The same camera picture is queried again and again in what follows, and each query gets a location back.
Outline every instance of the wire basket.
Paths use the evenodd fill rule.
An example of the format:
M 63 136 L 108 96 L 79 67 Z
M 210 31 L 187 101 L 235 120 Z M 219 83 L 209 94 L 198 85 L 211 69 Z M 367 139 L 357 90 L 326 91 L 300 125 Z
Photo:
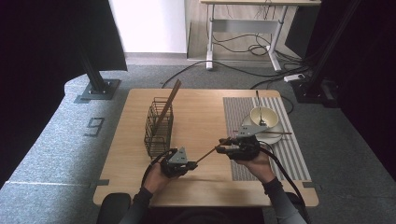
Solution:
M 171 105 L 166 112 L 161 124 L 159 124 L 156 130 L 154 130 L 155 125 L 161 113 L 163 112 L 166 101 L 167 98 L 165 97 L 154 97 L 154 100 L 148 110 L 145 146 L 148 155 L 152 159 L 170 148 L 172 125 L 174 119 L 173 108 Z

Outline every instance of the bowl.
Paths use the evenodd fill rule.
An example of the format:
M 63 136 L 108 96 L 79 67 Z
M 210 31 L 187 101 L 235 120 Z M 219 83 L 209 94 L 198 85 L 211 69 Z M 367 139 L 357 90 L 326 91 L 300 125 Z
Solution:
M 279 122 L 277 113 L 273 109 L 265 106 L 254 107 L 250 111 L 250 119 L 253 124 L 260 124 L 260 111 L 262 112 L 262 119 L 265 121 L 268 128 L 273 128 L 277 125 L 277 123 Z

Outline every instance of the gray carpet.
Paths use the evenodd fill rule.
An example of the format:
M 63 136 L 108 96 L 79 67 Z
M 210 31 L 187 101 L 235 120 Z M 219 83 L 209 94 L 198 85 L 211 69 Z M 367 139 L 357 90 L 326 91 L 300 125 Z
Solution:
M 95 223 L 99 208 L 92 197 L 129 89 L 160 88 L 185 66 L 128 68 L 102 73 L 121 79 L 111 101 L 75 104 L 89 82 L 86 76 L 65 85 L 58 110 L 0 190 L 0 223 Z M 273 73 L 271 68 L 244 69 Z M 196 66 L 178 78 L 184 89 L 249 89 L 262 81 L 222 66 L 213 72 Z M 270 89 L 294 103 L 290 123 L 319 197 L 319 206 L 308 209 L 313 223 L 396 223 L 396 184 L 342 111 L 296 103 L 283 81 Z M 100 121 L 98 129 L 94 124 Z M 263 212 L 266 223 L 276 223 L 271 208 Z

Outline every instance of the white plate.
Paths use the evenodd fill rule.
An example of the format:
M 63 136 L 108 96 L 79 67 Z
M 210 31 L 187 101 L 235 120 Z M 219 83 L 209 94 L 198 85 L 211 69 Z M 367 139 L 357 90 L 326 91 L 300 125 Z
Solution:
M 255 125 L 251 122 L 250 116 L 246 116 L 242 121 L 242 125 Z M 267 129 L 265 131 L 268 132 L 283 132 L 283 126 L 280 122 L 273 128 Z M 265 142 L 267 144 L 274 144 L 277 143 L 280 139 L 282 139 L 283 134 L 279 133 L 256 133 L 256 138 L 260 142 Z

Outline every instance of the dish rack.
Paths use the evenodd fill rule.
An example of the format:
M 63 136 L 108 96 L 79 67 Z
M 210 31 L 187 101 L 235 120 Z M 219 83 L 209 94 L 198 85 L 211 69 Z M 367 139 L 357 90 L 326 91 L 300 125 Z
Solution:
M 157 125 L 167 99 L 168 98 L 166 97 L 154 97 L 154 100 L 148 110 L 145 146 L 151 159 L 159 156 L 165 150 L 170 148 L 172 125 L 174 120 L 172 105 L 169 106 L 169 109 L 161 123 Z

